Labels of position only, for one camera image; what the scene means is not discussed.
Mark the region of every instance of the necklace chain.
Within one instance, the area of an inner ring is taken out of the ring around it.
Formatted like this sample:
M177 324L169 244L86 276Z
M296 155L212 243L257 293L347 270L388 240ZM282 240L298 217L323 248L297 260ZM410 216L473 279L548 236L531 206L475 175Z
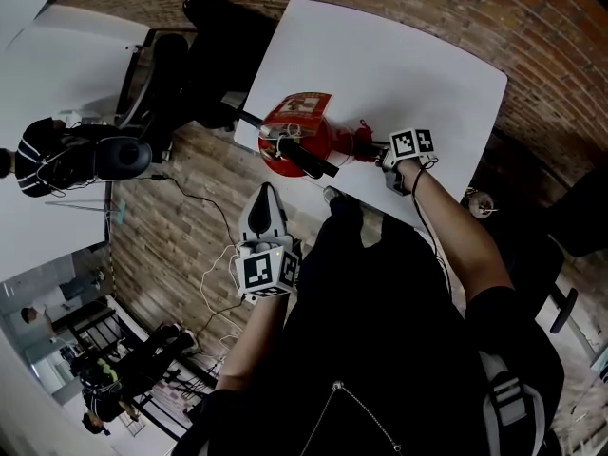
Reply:
M332 383L332 393L330 394L329 398L327 399L327 402L325 403L325 407L323 408L323 410L321 410L321 415L319 415L319 418L316 421L316 424L314 425L313 432L311 432L311 435L309 436L308 441L306 442L306 445L302 449L302 452L300 453L300 456L304 456L304 453L308 449L309 444L313 440L314 434L316 433L316 430L318 429L319 424L321 424L321 420L323 419L323 416L325 415L325 412L327 411L327 407L330 406L330 402L332 401L333 396L339 390L345 391L352 398L352 400L354 400L357 404L359 404L359 406L361 406L361 408L370 415L370 417L373 420L373 422L376 423L376 425L382 430L382 432L384 432L385 436L387 436L387 438L389 439L390 444L392 445L392 449L397 454L399 454L399 456L403 456L401 454L401 446L398 445L397 443L395 443L395 441L390 437L390 435L387 432L387 430L383 428L382 424L380 424L380 422L378 421L378 419L376 419L375 416L370 412L370 410L367 407L365 407L365 405L363 404L363 402L361 402L358 398L356 398L354 396L354 394L344 386L344 382L341 382L340 380L336 380L335 382Z

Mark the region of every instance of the chair backrest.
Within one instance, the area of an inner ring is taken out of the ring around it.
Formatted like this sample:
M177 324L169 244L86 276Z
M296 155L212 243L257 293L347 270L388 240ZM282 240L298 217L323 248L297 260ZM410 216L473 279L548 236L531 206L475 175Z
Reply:
M148 168L152 149L133 137L113 137L97 143L95 175L102 181L132 179Z
M572 256L608 248L608 169L592 171L547 210L549 235Z

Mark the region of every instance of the white desk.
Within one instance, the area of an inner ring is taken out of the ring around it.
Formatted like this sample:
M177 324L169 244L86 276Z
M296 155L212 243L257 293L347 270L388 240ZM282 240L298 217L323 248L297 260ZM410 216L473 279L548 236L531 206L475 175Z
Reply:
M460 200L484 152L505 87L506 76L498 69L420 30L358 10L292 0L245 110L263 118L287 95L322 91L333 95L326 113L332 121L356 129L363 119L377 141L403 128L428 128L440 159L432 173ZM258 151L257 133L243 121L235 141ZM319 219L329 209L310 183L330 184L419 226L411 201L387 189L372 163L352 162L333 179L277 176L272 182L285 202Z

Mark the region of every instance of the black shirt with white stripes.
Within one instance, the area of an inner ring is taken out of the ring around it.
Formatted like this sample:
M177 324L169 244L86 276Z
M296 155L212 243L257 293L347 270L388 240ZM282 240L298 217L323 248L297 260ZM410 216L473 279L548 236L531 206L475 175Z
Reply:
M61 148L60 134L55 131L51 118L28 127L15 154L15 176L24 194L32 198L50 194L48 174L42 167L44 161Z

